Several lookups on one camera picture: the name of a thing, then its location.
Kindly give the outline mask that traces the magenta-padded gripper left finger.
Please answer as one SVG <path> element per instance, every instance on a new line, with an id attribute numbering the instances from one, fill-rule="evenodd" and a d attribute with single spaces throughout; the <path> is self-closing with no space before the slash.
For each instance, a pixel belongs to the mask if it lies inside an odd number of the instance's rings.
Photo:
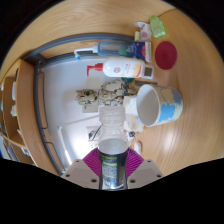
<path id="1" fill-rule="evenodd" d="M 83 188 L 98 189 L 101 176 L 101 161 L 97 148 L 93 149 L 83 159 L 76 159 L 62 175 Z"/>

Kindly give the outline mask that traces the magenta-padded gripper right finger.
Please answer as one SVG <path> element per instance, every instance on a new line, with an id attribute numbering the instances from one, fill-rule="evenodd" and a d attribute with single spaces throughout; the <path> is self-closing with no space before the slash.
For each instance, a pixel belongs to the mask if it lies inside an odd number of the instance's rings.
<path id="1" fill-rule="evenodd" d="M 144 160 L 136 151 L 129 148 L 125 177 L 127 188 L 136 189 L 161 179 L 163 174 L 151 159 Z"/>

